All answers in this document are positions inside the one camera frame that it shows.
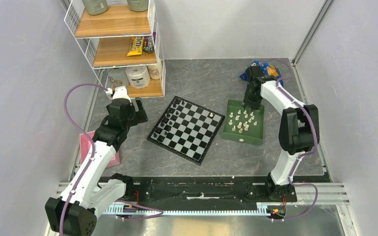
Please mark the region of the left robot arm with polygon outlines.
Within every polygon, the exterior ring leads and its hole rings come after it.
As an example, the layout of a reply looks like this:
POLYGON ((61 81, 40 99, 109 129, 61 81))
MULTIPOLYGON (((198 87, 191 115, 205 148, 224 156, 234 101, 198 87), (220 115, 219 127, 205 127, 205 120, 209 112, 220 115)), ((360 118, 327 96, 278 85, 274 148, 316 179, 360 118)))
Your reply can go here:
POLYGON ((105 91, 112 96, 112 102, 94 135, 83 132, 91 143, 84 162, 60 196, 49 198, 45 204, 50 228, 61 236, 90 236, 97 219, 109 206, 120 198, 130 200, 135 193, 133 178, 121 174, 112 175, 105 186, 94 191, 130 128, 148 120, 141 99, 133 104, 125 86, 105 91))

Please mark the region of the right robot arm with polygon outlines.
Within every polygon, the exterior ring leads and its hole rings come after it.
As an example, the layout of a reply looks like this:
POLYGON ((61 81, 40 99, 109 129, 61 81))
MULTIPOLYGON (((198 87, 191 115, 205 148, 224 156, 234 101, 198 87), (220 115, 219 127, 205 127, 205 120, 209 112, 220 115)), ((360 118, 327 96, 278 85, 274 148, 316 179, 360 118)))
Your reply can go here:
POLYGON ((257 110, 262 100, 268 101, 281 115, 279 143, 282 148, 274 169, 266 179, 264 194, 270 201, 294 191, 294 173, 306 155, 317 149, 319 142, 318 108, 292 96, 274 76, 266 76, 259 65, 245 71, 247 89, 244 106, 257 110))

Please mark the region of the white toilet paper roll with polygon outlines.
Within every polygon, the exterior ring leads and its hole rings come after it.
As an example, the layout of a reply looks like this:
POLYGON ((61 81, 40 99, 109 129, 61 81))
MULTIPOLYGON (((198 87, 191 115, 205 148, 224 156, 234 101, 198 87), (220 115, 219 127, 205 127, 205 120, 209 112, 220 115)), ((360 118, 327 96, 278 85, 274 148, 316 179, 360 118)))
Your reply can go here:
POLYGON ((151 80, 150 74, 145 65, 127 67, 126 76, 129 84, 136 89, 147 87, 151 80))

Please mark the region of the green plastic tray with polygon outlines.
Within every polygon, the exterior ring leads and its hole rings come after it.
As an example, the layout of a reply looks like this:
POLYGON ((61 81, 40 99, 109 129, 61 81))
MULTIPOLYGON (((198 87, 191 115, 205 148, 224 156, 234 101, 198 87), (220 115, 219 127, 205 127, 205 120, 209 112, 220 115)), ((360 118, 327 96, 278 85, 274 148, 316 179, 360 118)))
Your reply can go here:
POLYGON ((251 145, 262 145, 264 143, 264 106, 253 109, 243 106, 241 101, 228 100, 221 138, 251 145))

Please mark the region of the blue chips bag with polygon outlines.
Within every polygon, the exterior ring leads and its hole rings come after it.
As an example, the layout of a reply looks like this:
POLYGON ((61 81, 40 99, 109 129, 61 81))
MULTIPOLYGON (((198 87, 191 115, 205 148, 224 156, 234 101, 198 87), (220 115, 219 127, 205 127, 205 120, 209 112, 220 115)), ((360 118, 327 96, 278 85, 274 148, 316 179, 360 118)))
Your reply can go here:
MULTIPOLYGON (((268 63, 268 62, 261 62, 259 60, 254 60, 248 67, 247 69, 249 69, 251 66, 259 66, 261 69, 261 72, 259 72, 259 75, 260 76, 274 76, 276 77, 277 79, 279 78, 282 78, 282 74, 280 72, 280 70, 268 63)), ((248 81, 248 75, 247 75, 247 72, 243 72, 240 76, 239 76, 240 79, 244 80, 244 81, 248 81)), ((284 81, 281 80, 280 81, 280 84, 282 87, 284 87, 284 81)))

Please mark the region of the white patterned mug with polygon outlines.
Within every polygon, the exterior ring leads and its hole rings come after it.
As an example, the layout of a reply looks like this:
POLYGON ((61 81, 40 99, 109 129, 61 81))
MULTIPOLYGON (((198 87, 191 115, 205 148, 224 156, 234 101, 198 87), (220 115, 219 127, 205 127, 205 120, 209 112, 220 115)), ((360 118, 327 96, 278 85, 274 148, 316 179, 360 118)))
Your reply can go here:
POLYGON ((107 72, 107 86, 115 89, 116 87, 128 86, 129 80, 126 74, 126 68, 113 68, 107 72))

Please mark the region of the white cup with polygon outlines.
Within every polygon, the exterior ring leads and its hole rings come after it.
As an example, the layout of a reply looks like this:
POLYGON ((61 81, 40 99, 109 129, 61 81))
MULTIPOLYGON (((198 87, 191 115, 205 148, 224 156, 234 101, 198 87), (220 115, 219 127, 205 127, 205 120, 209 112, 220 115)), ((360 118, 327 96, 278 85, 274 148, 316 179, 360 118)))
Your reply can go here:
POLYGON ((159 80, 162 76, 162 62, 159 60, 156 64, 147 65, 147 70, 151 79, 159 80))

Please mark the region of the pink plastic box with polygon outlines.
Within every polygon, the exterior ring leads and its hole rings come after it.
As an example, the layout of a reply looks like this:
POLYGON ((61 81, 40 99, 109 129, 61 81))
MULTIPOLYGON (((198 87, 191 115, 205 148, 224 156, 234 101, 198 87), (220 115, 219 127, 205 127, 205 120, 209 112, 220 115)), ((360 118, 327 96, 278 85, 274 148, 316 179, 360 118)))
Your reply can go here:
POLYGON ((93 156, 93 163, 90 169, 102 171, 105 168, 117 166, 120 164, 120 156, 117 149, 109 143, 92 140, 95 131, 87 132, 87 134, 80 134, 80 164, 86 165, 90 163, 93 148, 95 153, 93 156))

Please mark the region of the black white chessboard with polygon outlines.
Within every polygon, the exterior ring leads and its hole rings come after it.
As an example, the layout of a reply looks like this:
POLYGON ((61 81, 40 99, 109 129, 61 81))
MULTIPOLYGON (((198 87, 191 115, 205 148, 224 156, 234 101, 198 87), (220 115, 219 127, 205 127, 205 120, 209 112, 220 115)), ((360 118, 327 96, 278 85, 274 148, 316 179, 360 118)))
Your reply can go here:
POLYGON ((147 140, 200 166, 224 119, 224 115, 175 96, 147 140))

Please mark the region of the brown candy bag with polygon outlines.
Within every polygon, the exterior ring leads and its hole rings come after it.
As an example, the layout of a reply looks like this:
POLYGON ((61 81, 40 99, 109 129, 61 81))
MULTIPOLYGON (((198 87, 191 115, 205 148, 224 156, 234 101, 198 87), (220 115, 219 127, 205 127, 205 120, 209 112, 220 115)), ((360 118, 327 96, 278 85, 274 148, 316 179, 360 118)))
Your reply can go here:
POLYGON ((153 53, 155 51, 156 32, 153 32, 150 36, 144 37, 143 51, 145 53, 153 53))

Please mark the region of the yellow candy bag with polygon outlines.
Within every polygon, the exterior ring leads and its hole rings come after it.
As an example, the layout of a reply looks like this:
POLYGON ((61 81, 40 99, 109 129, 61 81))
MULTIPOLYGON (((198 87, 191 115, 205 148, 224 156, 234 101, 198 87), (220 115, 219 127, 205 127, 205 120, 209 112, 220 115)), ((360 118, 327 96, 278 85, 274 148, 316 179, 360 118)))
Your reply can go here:
POLYGON ((132 37, 129 52, 127 53, 128 57, 139 56, 143 54, 144 39, 144 36, 132 37))

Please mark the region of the green bottle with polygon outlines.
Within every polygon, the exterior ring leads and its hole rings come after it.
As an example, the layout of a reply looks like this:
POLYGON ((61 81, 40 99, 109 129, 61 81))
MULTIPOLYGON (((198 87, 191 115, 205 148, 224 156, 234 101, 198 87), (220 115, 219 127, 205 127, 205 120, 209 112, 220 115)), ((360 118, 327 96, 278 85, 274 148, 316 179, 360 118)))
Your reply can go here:
POLYGON ((109 9, 106 0, 82 0, 82 3, 89 15, 100 15, 109 9))
POLYGON ((144 12, 148 10, 149 0, 127 0, 128 7, 134 12, 144 12))

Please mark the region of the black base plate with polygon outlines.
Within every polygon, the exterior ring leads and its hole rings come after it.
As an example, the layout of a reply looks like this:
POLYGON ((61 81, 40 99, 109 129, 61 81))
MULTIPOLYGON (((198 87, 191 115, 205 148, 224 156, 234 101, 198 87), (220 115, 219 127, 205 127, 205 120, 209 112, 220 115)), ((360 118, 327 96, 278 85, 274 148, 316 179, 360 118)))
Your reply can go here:
POLYGON ((161 210, 253 210, 297 202, 293 186, 270 192, 267 177, 134 177, 123 200, 161 210))

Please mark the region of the aluminium frame rail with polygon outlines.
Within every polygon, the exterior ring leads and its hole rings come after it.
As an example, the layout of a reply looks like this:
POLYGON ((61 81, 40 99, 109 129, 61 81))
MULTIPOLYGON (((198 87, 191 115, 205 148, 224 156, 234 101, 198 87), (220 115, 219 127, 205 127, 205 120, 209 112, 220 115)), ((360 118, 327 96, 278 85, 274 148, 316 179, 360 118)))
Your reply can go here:
POLYGON ((310 44, 311 40, 313 39, 314 35, 318 31, 321 23, 323 22, 326 14, 329 12, 334 0, 325 0, 317 13, 311 27, 309 28, 307 34, 305 35, 304 40, 302 41, 298 51, 296 52, 294 58, 292 59, 292 64, 295 66, 303 56, 304 52, 306 51, 308 45, 310 44))

